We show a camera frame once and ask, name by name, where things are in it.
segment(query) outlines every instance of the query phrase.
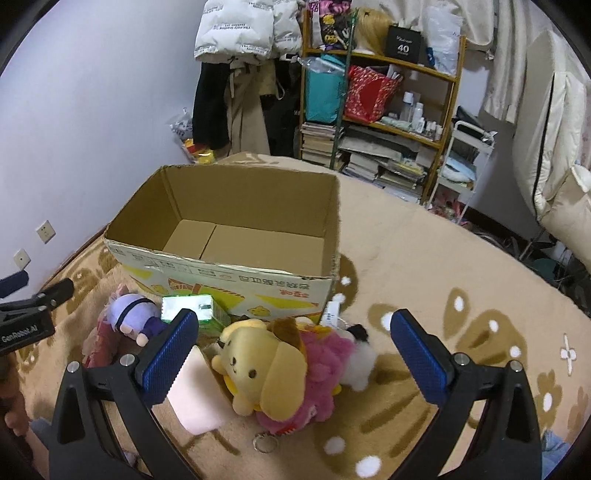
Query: white metal rack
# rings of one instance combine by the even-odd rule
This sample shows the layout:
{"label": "white metal rack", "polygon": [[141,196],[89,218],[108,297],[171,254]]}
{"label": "white metal rack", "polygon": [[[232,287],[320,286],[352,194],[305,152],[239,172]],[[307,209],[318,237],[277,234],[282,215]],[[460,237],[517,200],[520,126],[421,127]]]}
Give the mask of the white metal rack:
{"label": "white metal rack", "polygon": [[[491,142],[492,144],[489,145],[488,143],[484,143],[483,141],[478,140],[477,138],[475,138],[465,132],[460,131],[459,127],[469,128],[471,130],[474,130],[481,137],[490,138],[492,140],[492,142]],[[487,131],[483,130],[482,128],[479,128],[476,125],[469,124],[468,122],[458,121],[458,122],[456,122],[456,125],[453,128],[452,137],[449,141],[449,145],[447,146],[445,160],[443,161],[443,164],[441,165],[441,167],[439,168],[439,171],[437,172],[437,181],[435,182],[435,186],[433,187],[433,191],[431,192],[431,198],[429,198],[429,201],[427,202],[427,208],[429,208],[429,209],[431,208],[431,206],[433,204],[433,198],[435,197],[435,194],[436,194],[436,191],[437,191],[437,188],[439,187],[439,185],[447,187],[448,189],[453,190],[454,192],[457,192],[460,195],[465,195],[467,197],[466,206],[462,210],[462,214],[458,217],[457,222],[456,222],[456,223],[460,223],[462,221],[462,218],[466,214],[466,211],[468,210],[468,206],[470,205],[470,201],[472,200],[472,197],[476,193],[476,188],[478,186],[478,180],[480,178],[480,175],[482,175],[484,169],[480,172],[480,175],[478,175],[478,174],[476,175],[476,181],[473,182],[472,189],[468,189],[465,186],[460,185],[459,183],[448,180],[447,178],[445,178],[441,175],[441,172],[443,171],[443,169],[446,166],[447,161],[449,159],[449,154],[452,151],[453,143],[456,140],[458,140],[462,143],[465,143],[467,145],[470,145],[471,147],[474,147],[475,149],[478,150],[479,154],[482,153],[482,154],[486,155],[485,166],[484,166],[484,169],[486,169],[488,166],[488,161],[490,160],[491,155],[495,149],[495,139],[490,132],[487,132]]]}

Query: pink fluffy plush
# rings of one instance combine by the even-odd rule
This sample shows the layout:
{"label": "pink fluffy plush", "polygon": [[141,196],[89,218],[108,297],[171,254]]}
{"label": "pink fluffy plush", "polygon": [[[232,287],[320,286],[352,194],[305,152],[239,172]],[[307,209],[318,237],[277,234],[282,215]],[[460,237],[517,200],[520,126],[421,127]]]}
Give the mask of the pink fluffy plush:
{"label": "pink fluffy plush", "polygon": [[260,411],[256,413],[261,426],[273,435],[292,433],[312,420],[330,418],[335,409],[333,391],[355,346],[351,340],[334,332],[321,339],[312,332],[300,332],[300,336],[306,347],[308,362],[304,402],[295,415],[284,422],[273,421]]}

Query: red gift bag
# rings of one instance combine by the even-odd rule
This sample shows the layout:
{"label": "red gift bag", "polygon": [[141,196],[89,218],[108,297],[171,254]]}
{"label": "red gift bag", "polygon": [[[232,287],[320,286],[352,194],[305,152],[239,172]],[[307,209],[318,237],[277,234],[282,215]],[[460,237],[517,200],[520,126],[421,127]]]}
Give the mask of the red gift bag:
{"label": "red gift bag", "polygon": [[402,76],[389,79],[386,75],[357,65],[349,68],[349,90],[345,115],[364,123],[378,121],[384,115],[386,102],[402,83]]}

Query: cardboard box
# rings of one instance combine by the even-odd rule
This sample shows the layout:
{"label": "cardboard box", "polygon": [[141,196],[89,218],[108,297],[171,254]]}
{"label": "cardboard box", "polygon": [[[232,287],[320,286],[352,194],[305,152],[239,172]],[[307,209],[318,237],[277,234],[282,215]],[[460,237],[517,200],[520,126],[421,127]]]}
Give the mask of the cardboard box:
{"label": "cardboard box", "polygon": [[162,167],[105,243],[151,293],[208,294],[237,317],[319,319],[339,269],[338,198],[331,174]]}

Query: electrical outlet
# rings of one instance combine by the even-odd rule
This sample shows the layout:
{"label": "electrical outlet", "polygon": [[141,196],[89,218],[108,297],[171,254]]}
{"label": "electrical outlet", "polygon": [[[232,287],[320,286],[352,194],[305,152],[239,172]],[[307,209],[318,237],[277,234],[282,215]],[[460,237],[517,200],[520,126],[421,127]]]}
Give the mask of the electrical outlet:
{"label": "electrical outlet", "polygon": [[14,254],[14,262],[17,264],[18,268],[24,270],[26,266],[31,263],[31,257],[29,257],[29,254],[25,252],[24,248],[21,248],[17,253]]}
{"label": "electrical outlet", "polygon": [[49,223],[49,220],[45,220],[45,222],[43,222],[43,225],[41,225],[37,229],[37,235],[39,235],[39,238],[43,241],[44,244],[46,244],[49,240],[55,237],[56,231]]}

